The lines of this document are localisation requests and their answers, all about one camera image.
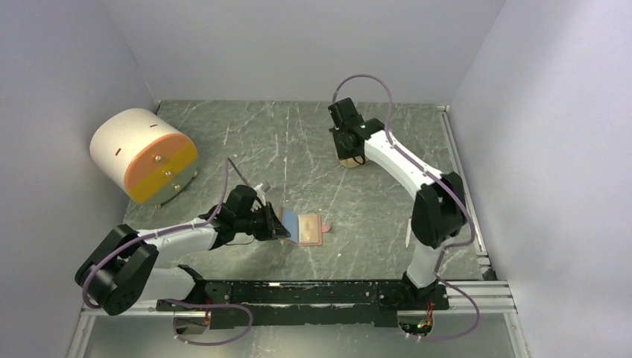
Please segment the tan leather card holder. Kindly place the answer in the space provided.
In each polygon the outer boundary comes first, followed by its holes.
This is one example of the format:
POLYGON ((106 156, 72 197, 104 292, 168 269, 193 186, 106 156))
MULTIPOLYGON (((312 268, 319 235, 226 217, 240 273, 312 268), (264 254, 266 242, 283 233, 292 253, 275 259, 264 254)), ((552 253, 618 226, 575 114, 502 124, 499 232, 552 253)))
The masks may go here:
POLYGON ((331 224, 323 223, 320 214, 296 214, 285 207, 280 207, 279 219, 290 233, 288 238, 281 239, 282 244, 321 246, 323 235, 332 229, 331 224))

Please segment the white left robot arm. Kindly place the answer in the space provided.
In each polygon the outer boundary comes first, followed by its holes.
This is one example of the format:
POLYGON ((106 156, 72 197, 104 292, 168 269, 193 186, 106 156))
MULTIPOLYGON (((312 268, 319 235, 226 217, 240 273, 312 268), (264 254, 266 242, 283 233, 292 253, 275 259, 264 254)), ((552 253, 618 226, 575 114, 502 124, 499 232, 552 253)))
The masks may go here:
POLYGON ((86 305, 108 315, 152 300, 196 310, 217 303, 206 293, 206 280, 187 265, 167 264, 228 245, 239 233, 258 241, 293 237, 270 202, 254 188, 238 185, 222 203, 188 222, 153 230, 114 227, 76 271, 75 282, 86 305))

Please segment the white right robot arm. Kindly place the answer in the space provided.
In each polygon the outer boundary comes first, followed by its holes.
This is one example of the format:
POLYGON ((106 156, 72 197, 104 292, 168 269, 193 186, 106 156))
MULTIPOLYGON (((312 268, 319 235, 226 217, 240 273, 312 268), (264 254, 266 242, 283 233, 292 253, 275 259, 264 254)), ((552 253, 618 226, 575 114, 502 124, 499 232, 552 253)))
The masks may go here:
POLYGON ((328 107, 330 133, 336 157, 352 168, 371 162, 379 165, 413 198, 410 217, 414 254, 403 280, 404 303, 419 309, 431 297, 437 282, 437 261, 448 241, 466 224, 464 184, 459 174, 442 173, 403 146, 378 119, 364 120, 351 98, 328 107))

